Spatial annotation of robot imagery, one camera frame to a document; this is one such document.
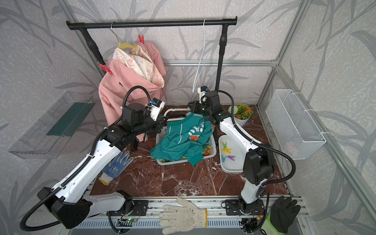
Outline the teal green jacket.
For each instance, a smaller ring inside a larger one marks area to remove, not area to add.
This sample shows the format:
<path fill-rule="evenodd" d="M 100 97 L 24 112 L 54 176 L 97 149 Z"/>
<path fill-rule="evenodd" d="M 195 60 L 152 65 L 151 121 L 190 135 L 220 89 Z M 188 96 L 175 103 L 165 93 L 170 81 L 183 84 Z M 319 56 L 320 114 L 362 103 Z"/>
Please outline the teal green jacket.
<path fill-rule="evenodd" d="M 203 115 L 190 113 L 179 121 L 169 121 L 165 136 L 151 149 L 154 159 L 178 161 L 185 157 L 195 166 L 203 159 L 203 146 L 213 133 L 213 125 Z"/>

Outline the rainbow striped jacket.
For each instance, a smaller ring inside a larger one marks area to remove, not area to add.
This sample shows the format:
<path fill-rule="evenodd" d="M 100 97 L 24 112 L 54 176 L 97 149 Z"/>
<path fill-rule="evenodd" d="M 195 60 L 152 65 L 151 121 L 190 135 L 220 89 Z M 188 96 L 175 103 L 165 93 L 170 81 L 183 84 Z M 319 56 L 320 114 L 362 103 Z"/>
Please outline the rainbow striped jacket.
<path fill-rule="evenodd" d="M 210 146 L 204 146 L 202 156 L 208 156 L 208 155 L 210 155 L 210 152 L 211 152 L 211 147 Z"/>

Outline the yellow clothespin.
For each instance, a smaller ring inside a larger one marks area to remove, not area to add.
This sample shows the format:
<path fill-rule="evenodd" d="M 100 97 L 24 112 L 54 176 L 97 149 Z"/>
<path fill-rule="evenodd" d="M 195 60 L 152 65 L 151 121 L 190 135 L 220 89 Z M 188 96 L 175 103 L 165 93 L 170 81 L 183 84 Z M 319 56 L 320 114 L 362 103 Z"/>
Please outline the yellow clothespin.
<path fill-rule="evenodd" d="M 222 151 L 231 154 L 231 149 L 223 148 Z"/>

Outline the purple clothespin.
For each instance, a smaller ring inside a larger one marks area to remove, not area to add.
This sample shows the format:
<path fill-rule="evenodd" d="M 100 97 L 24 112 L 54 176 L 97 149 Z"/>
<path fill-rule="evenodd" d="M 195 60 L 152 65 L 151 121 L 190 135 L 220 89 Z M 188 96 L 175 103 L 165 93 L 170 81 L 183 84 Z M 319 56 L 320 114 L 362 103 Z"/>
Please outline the purple clothespin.
<path fill-rule="evenodd" d="M 232 160 L 232 161 L 235 161 L 235 156 L 227 156 L 228 159 Z"/>

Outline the white hanger of rainbow jacket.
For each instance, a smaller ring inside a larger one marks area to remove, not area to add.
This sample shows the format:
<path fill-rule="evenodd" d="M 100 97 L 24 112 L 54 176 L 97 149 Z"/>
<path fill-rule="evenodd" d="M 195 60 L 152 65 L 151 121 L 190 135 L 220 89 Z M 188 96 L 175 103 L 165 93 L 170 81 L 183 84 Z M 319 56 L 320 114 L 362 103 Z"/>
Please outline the white hanger of rainbow jacket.
<path fill-rule="evenodd" d="M 200 78 L 201 76 L 201 73 L 202 73 L 202 70 L 203 70 L 203 67 L 204 67 L 204 64 L 205 62 L 203 62 L 203 57 L 204 57 L 204 53 L 205 53 L 205 49 L 206 49 L 206 30 L 205 30 L 205 24 L 206 24 L 206 19 L 203 20 L 203 47 L 202 47 L 202 50 L 201 50 L 201 55 L 200 55 L 200 58 L 199 58 L 199 63 L 198 63 L 198 66 L 197 66 L 197 70 L 196 70 L 196 73 L 195 73 L 195 78 L 194 78 L 194 81 L 193 81 L 193 87 L 192 87 L 192 93 L 195 93 L 196 91 L 196 86 L 197 86 L 197 82 L 198 82 L 198 79 Z"/>

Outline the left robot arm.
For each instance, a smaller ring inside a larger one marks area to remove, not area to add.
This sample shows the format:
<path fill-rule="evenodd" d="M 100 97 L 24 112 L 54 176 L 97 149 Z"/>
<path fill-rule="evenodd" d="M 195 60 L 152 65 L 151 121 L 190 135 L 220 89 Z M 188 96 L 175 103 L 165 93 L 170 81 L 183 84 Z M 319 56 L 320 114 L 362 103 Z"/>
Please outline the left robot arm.
<path fill-rule="evenodd" d="M 64 179 L 52 188 L 38 192 L 38 202 L 21 219 L 20 229 L 26 232 L 44 230 L 58 224 L 71 229 L 87 217 L 104 212 L 119 211 L 126 207 L 125 193 L 112 193 L 94 198 L 84 193 L 97 175 L 116 157 L 121 156 L 128 145 L 136 144 L 138 136 L 153 130 L 159 133 L 167 121 L 160 114 L 165 102 L 151 98 L 146 88 L 132 87 L 122 103 L 122 114 L 95 138 L 90 152 Z M 56 222 L 28 226 L 27 220 L 41 206 L 57 219 Z"/>

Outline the white perforated laundry basket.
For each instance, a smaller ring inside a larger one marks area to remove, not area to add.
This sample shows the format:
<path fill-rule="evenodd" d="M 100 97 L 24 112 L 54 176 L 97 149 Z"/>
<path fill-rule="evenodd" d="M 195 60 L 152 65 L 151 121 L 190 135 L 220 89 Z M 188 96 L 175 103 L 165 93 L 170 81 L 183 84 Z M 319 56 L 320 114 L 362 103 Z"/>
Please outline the white perforated laundry basket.
<path fill-rule="evenodd" d="M 161 132 L 156 134 L 156 144 L 158 144 L 160 142 L 160 140 L 164 138 L 164 136 L 166 135 L 166 130 L 167 130 L 167 127 L 164 126 L 162 128 Z M 213 134 L 211 134 L 211 136 L 208 139 L 206 145 L 211 147 L 211 152 L 210 152 L 210 155 L 203 156 L 203 159 L 208 159 L 208 158 L 214 157 L 217 154 L 217 150 L 216 150 L 216 144 L 215 144 Z M 174 164 L 182 164 L 182 163 L 188 162 L 188 160 L 186 158 L 181 158 L 180 160 L 177 160 L 177 161 L 167 161 L 166 162 L 166 161 L 162 161 L 162 160 L 159 160 L 159 159 L 157 159 L 156 161 L 159 165 L 174 165 Z"/>

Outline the potted artificial flower plant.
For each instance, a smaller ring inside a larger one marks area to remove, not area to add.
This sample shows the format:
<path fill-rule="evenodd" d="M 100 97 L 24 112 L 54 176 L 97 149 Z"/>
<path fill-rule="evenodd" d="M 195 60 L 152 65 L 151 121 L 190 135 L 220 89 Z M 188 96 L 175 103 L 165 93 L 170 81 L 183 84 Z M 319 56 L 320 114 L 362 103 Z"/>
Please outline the potted artificial flower plant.
<path fill-rule="evenodd" d="M 253 115 L 253 109 L 247 104 L 238 102 L 234 106 L 234 120 L 241 127 L 244 127 Z"/>

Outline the blue dotted work glove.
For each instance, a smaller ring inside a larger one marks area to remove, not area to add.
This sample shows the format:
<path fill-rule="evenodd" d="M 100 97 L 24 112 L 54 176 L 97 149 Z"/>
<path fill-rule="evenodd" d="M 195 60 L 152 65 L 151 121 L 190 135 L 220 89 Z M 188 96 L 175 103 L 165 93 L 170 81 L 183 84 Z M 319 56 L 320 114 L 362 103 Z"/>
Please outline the blue dotted work glove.
<path fill-rule="evenodd" d="M 99 181 L 108 186 L 112 180 L 119 177 L 121 173 L 133 162 L 134 158 L 130 157 L 130 151 L 125 150 L 118 154 L 110 163 L 103 169 Z"/>

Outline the white plastic tray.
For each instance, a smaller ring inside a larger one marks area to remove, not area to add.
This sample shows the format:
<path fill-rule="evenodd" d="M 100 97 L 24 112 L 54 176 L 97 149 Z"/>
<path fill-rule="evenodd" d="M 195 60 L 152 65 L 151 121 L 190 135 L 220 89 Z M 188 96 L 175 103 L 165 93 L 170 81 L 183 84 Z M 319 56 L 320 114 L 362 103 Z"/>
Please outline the white plastic tray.
<path fill-rule="evenodd" d="M 230 174 L 243 173 L 246 152 L 227 135 L 218 139 L 222 170 Z"/>

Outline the red clothespin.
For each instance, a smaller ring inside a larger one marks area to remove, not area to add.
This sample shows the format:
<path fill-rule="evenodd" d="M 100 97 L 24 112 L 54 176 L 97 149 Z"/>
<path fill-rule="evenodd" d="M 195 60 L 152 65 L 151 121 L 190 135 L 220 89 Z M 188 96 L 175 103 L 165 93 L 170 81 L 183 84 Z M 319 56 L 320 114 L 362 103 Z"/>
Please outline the red clothespin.
<path fill-rule="evenodd" d="M 139 42 L 144 44 L 145 43 L 145 39 L 144 39 L 144 36 L 143 35 L 138 35 L 138 38 L 139 38 Z"/>
<path fill-rule="evenodd" d="M 102 70 L 104 70 L 106 73 L 109 73 L 109 74 L 113 75 L 113 72 L 109 69 L 109 67 L 107 65 L 99 64 L 99 67 Z"/>

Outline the red clothespin upper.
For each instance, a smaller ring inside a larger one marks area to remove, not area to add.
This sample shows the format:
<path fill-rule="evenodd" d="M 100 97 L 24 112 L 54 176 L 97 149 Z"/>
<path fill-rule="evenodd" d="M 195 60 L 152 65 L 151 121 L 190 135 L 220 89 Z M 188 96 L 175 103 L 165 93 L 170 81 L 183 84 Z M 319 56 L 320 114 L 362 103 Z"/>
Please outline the red clothespin upper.
<path fill-rule="evenodd" d="M 144 44 L 145 43 L 145 39 L 144 39 L 144 36 L 143 35 L 138 35 L 138 38 L 139 38 L 139 42 Z"/>

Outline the white knitted work glove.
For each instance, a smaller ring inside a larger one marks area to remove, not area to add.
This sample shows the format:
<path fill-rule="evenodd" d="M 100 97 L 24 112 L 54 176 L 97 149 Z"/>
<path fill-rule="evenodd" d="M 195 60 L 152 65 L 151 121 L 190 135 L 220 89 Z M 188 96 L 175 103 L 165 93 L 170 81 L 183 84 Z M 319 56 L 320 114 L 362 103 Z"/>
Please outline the white knitted work glove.
<path fill-rule="evenodd" d="M 207 209 L 200 209 L 194 203 L 177 197 L 174 205 L 164 205 L 159 214 L 159 226 L 163 228 L 163 235 L 177 232 L 189 232 L 195 228 L 207 228 Z"/>

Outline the black rubber glove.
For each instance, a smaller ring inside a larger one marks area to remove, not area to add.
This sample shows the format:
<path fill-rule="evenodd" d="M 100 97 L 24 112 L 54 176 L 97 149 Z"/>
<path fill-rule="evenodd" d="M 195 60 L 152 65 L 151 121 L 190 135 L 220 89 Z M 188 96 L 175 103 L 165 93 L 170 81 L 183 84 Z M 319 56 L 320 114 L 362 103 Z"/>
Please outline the black rubber glove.
<path fill-rule="evenodd" d="M 301 206 L 291 197 L 281 196 L 272 206 L 260 231 L 263 235 L 285 235 L 300 212 Z"/>

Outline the clear acrylic wall shelf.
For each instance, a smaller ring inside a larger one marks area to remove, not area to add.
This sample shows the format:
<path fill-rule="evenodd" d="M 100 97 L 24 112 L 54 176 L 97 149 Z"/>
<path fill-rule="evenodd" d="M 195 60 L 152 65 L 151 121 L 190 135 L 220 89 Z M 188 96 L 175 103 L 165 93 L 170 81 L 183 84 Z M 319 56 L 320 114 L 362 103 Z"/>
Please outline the clear acrylic wall shelf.
<path fill-rule="evenodd" d="M 22 159 L 55 159 L 94 107 L 93 95 L 66 92 L 9 149 Z"/>

